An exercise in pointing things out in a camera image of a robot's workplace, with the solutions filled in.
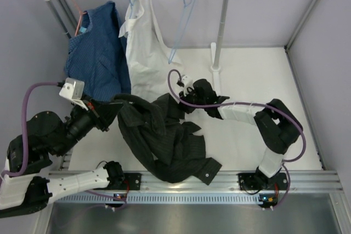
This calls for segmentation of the black pinstriped shirt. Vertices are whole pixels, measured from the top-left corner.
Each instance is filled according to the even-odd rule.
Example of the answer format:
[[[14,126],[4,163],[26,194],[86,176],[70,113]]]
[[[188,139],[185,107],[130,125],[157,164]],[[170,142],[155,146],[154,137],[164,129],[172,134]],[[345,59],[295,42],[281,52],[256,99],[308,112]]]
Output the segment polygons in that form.
[[[206,143],[195,133],[201,127],[185,120],[185,113],[170,94],[153,102],[138,96],[118,94],[117,114],[123,139],[136,159],[158,179],[182,182],[190,176],[209,185],[222,165],[206,156]]]

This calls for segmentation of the light blue hanger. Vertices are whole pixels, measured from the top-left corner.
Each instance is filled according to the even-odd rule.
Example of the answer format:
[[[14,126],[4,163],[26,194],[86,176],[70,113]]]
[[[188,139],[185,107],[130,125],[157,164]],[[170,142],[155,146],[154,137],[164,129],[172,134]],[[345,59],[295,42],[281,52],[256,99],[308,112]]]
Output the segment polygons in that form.
[[[173,59],[176,55],[178,48],[182,42],[183,36],[186,33],[186,29],[188,27],[190,18],[192,16],[194,5],[196,0],[183,0],[183,9],[179,19],[178,27],[175,33],[175,39],[173,43],[173,47],[171,48],[169,57],[168,57],[168,64],[170,65],[173,62]]]

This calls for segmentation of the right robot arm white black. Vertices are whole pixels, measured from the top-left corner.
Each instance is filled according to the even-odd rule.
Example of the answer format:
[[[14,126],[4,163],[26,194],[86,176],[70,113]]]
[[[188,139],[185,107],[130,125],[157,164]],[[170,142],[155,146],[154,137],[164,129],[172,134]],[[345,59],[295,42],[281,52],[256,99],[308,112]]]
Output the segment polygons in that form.
[[[267,104],[226,102],[206,79],[193,82],[183,75],[177,81],[181,88],[180,105],[186,113],[203,109],[210,117],[251,124],[258,128],[266,145],[260,165],[250,179],[244,180],[242,189],[263,190],[276,184],[285,154],[303,134],[303,127],[286,105],[279,99]]]

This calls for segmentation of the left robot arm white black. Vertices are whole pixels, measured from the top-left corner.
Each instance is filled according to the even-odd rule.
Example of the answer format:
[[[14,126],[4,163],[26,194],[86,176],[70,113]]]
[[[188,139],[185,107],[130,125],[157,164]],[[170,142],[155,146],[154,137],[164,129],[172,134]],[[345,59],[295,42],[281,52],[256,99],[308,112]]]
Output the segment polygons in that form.
[[[40,171],[52,164],[51,156],[68,153],[92,129],[102,132],[123,107],[122,102],[89,102],[88,108],[74,106],[66,121],[52,111],[43,111],[25,122],[24,131],[8,147],[1,182],[1,218],[33,214],[57,200],[92,189],[117,190],[124,183],[118,162],[107,162],[90,172],[47,179]]]

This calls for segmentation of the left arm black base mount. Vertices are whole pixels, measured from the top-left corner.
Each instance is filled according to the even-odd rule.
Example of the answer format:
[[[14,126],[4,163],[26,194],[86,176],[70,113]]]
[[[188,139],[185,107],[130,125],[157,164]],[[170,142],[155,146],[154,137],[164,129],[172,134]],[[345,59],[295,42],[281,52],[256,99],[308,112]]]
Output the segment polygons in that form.
[[[117,183],[109,186],[110,190],[116,191],[139,191],[141,185],[141,173],[125,173],[123,180],[119,179]]]

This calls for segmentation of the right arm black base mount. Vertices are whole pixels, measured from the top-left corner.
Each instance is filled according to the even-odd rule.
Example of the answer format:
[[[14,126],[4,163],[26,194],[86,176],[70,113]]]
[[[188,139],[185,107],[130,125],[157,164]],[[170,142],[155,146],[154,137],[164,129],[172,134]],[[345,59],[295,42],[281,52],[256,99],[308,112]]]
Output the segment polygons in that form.
[[[239,173],[240,190],[249,194],[258,193],[268,188],[268,179],[259,173]]]

